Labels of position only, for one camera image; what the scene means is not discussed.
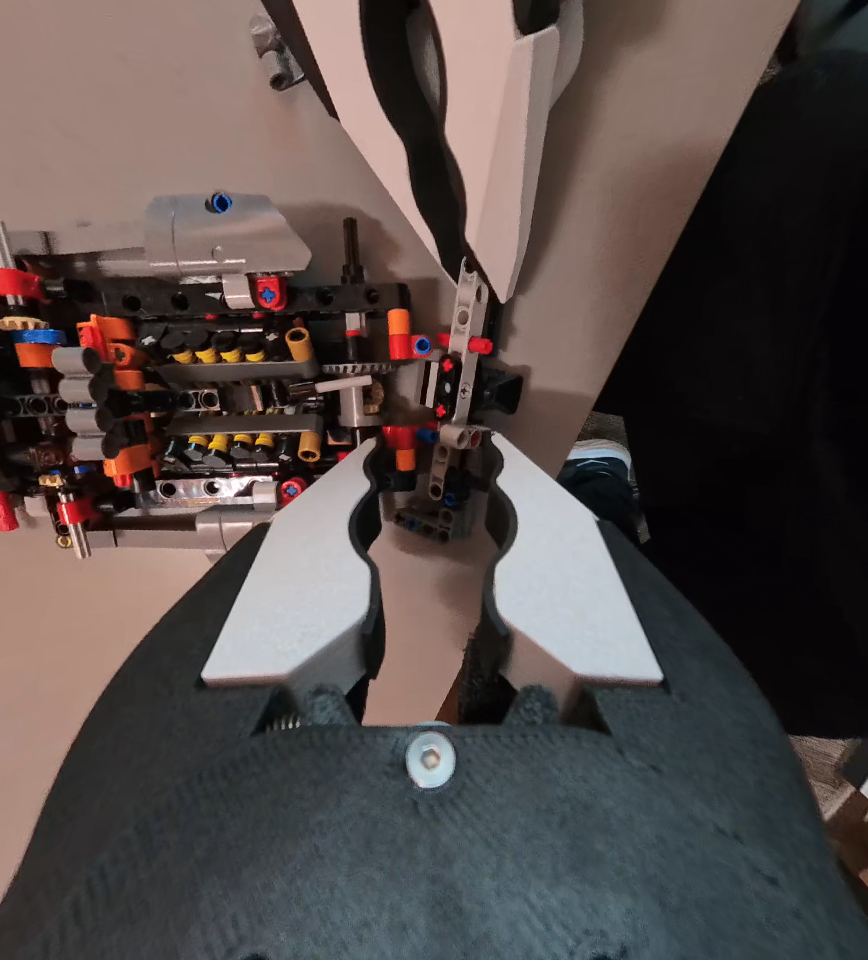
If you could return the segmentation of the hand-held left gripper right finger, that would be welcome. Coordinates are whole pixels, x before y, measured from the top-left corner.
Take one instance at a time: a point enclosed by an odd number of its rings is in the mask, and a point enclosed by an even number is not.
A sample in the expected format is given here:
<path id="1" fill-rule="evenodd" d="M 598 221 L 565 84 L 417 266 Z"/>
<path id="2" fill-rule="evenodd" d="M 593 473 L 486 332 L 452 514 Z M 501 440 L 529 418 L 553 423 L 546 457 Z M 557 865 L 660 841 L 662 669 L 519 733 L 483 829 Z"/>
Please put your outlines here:
<path id="1" fill-rule="evenodd" d="M 540 686 L 561 714 L 585 687 L 658 689 L 663 672 L 596 516 L 510 440 L 492 435 L 483 671 Z"/>

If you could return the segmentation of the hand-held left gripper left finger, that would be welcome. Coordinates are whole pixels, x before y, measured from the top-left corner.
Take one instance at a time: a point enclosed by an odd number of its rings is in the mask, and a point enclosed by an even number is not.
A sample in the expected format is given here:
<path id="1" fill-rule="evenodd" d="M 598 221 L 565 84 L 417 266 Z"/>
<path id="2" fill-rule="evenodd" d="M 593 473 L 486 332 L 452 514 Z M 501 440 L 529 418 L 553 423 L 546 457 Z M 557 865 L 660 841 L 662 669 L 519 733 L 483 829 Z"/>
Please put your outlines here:
<path id="1" fill-rule="evenodd" d="M 344 694 L 362 722 L 386 653 L 380 573 L 385 448 L 369 438 L 279 510 L 201 669 L 210 689 Z"/>

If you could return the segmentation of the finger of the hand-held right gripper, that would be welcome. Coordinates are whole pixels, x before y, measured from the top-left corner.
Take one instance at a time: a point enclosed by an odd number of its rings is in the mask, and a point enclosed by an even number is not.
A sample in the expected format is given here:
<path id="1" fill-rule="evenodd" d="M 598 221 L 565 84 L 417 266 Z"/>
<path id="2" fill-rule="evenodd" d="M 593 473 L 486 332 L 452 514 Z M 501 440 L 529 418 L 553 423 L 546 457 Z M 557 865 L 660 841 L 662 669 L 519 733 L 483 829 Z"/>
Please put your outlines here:
<path id="1" fill-rule="evenodd" d="M 580 63 L 584 3 L 435 1 L 430 9 L 464 239 L 506 303 L 528 246 L 549 114 Z"/>
<path id="2" fill-rule="evenodd" d="M 412 54 L 423 2 L 293 2 L 330 112 L 452 282 L 467 252 L 464 187 Z"/>

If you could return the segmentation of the light grey lego beam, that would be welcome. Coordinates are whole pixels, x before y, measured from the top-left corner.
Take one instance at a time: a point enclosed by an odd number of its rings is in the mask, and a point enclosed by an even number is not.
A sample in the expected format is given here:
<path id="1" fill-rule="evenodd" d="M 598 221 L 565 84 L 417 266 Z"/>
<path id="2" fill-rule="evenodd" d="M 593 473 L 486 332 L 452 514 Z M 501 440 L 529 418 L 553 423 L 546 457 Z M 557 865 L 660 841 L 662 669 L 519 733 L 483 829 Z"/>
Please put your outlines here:
<path id="1" fill-rule="evenodd" d="M 470 415 L 476 377 L 487 342 L 488 306 L 488 283 L 464 258 L 457 282 L 447 352 L 440 362 L 440 403 L 445 408 L 440 424 L 440 442 L 452 450 L 467 450 L 473 443 Z"/>

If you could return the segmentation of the multicoloured lego vehicle model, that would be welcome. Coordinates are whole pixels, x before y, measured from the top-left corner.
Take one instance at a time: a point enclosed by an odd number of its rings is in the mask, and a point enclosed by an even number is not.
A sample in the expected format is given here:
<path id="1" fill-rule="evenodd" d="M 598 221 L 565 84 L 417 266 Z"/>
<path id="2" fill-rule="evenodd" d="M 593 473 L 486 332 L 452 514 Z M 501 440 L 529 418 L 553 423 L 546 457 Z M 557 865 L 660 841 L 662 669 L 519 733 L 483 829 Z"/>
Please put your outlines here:
<path id="1" fill-rule="evenodd" d="M 358 227 L 341 223 L 331 283 L 264 195 L 157 196 L 140 220 L 64 230 L 0 218 L 0 533 L 24 512 L 80 559 L 218 556 L 381 439 L 394 523 L 466 536 L 485 417 L 523 391 L 489 360 L 500 305 L 488 285 L 473 443 L 454 450 L 439 390 L 453 316 L 418 327 L 408 284 L 366 270 Z"/>

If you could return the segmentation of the small grey lego piece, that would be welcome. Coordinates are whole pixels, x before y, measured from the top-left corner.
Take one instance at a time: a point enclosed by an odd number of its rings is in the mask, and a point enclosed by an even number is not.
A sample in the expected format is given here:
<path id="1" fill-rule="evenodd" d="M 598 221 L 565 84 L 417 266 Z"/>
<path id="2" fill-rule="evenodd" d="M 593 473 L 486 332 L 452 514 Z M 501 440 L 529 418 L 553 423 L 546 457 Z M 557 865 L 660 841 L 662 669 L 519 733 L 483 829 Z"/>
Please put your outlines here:
<path id="1" fill-rule="evenodd" d="M 249 34 L 271 89 L 283 92 L 306 80 L 300 63 L 268 14 L 250 18 Z"/>

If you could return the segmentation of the person's black and white shoe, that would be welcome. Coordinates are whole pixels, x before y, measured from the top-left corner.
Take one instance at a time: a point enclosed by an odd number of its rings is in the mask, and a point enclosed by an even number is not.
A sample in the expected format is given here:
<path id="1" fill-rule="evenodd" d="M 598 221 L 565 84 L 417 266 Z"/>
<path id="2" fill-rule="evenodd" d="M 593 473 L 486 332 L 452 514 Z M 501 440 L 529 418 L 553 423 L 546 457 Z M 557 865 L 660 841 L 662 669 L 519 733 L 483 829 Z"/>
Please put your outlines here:
<path id="1" fill-rule="evenodd" d="M 580 439 L 563 463 L 557 481 L 595 516 L 639 546 L 642 517 L 627 448 L 608 438 Z"/>

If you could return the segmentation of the person's black trouser leg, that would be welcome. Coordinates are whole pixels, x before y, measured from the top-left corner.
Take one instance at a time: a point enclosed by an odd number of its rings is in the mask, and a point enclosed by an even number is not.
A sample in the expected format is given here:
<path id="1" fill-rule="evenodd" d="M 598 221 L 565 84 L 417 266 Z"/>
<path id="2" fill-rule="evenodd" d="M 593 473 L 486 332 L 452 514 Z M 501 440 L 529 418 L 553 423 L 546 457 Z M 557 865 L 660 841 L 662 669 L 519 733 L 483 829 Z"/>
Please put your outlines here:
<path id="1" fill-rule="evenodd" d="M 782 725 L 868 737 L 868 53 L 755 91 L 598 405 Z"/>

